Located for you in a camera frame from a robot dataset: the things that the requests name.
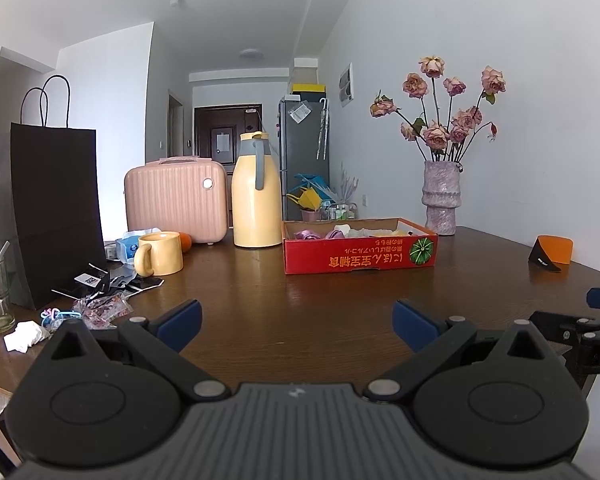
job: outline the leaf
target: leaf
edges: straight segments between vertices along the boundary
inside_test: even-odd
[[[416,130],[416,133],[419,135],[420,131],[427,126],[427,123],[423,121],[420,117],[418,117],[415,121],[413,121],[413,129]]]

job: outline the paper notice on door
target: paper notice on door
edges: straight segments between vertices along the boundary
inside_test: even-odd
[[[307,115],[311,113],[311,108],[306,104],[302,103],[298,108],[289,112],[291,118],[298,124],[300,124]]]
[[[216,135],[216,150],[219,152],[229,151],[229,134]]]

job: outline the pink vase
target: pink vase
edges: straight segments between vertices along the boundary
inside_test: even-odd
[[[443,236],[456,234],[456,207],[462,205],[457,163],[425,161],[422,203],[427,206],[428,229]]]

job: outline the flower stem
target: flower stem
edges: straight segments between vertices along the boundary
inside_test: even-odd
[[[418,145],[418,149],[420,150],[420,153],[422,153],[422,157],[424,158],[424,160],[427,160],[427,155],[425,155],[422,151],[422,148],[420,147],[420,142],[418,142],[418,137],[416,137],[416,144]]]
[[[427,120],[427,109],[424,107],[424,97],[420,98],[420,102],[422,103],[422,113],[424,114],[424,121],[427,123],[427,126],[429,126],[429,121]]]
[[[440,108],[438,108],[438,97],[436,96],[436,80],[431,78],[431,86],[433,86],[433,102],[436,104],[436,117],[438,118],[438,124],[440,124]]]
[[[398,115],[400,115],[400,117],[402,117],[402,118],[403,118],[405,121],[407,121],[407,124],[408,124],[408,125],[409,125],[411,128],[413,128],[414,130],[416,129],[416,127],[415,127],[415,126],[413,126],[413,124],[411,124],[411,121],[410,121],[410,120],[408,120],[408,119],[407,119],[407,118],[406,118],[404,115],[402,115],[402,114],[400,113],[400,110],[396,110],[396,113],[397,113]]]
[[[482,92],[480,92],[480,97],[478,97],[478,102],[475,104],[475,111],[474,114],[472,116],[472,119],[475,117],[475,115],[478,113],[479,107],[480,107],[480,100],[485,96],[484,90]],[[471,139],[469,140],[469,144],[471,144],[471,141],[474,140],[475,134],[477,132],[474,129],[474,136],[471,137]],[[458,147],[458,153],[456,154],[456,160],[454,162],[460,162],[460,159],[464,157],[464,154],[466,153],[466,150],[464,150],[464,153],[462,152],[462,149],[464,148],[464,140],[460,143],[460,146]]]
[[[449,125],[451,124],[451,103],[454,101],[453,96],[449,98],[449,118],[446,120],[446,130],[449,131]]]
[[[478,113],[478,107],[480,106],[480,99],[482,99],[486,94],[484,93],[484,90],[482,92],[480,92],[480,97],[478,97],[478,102],[475,104],[475,112],[472,115],[472,119],[475,117],[475,115]]]
[[[400,117],[402,117],[405,121],[407,121],[407,124],[414,129],[414,131],[416,132],[417,136],[420,136],[420,134],[418,133],[418,131],[416,130],[416,127],[413,126],[413,124],[411,124],[411,121],[408,120],[404,115],[402,115],[400,113],[400,110],[398,110],[396,112],[398,115],[400,115]],[[420,150],[420,153],[422,153],[422,156],[424,157],[424,160],[427,160],[427,156],[424,154],[424,152],[422,151],[422,148],[420,147],[420,143],[418,142],[418,137],[416,137],[416,144],[418,145],[418,149]]]
[[[458,157],[457,162],[460,162],[462,160],[462,158],[465,156],[466,154],[466,150],[469,149],[469,146],[471,145],[471,143],[474,140],[474,137],[476,136],[476,134],[483,128],[486,128],[487,126],[489,126],[490,124],[492,124],[491,121],[489,121],[488,123],[484,124],[483,126],[480,126],[480,128],[478,128],[477,130],[474,130],[474,134],[471,136],[471,139],[469,140],[469,143],[467,144],[466,148],[464,149],[464,152],[461,153],[460,157]]]

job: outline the door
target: door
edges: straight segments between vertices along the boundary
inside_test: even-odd
[[[240,135],[262,129],[262,105],[196,108],[194,135],[198,156],[211,158],[224,166],[229,196],[229,225],[233,225],[231,178],[240,155]]]
[[[184,108],[172,95],[169,95],[169,116],[167,118],[167,156],[184,155]]]

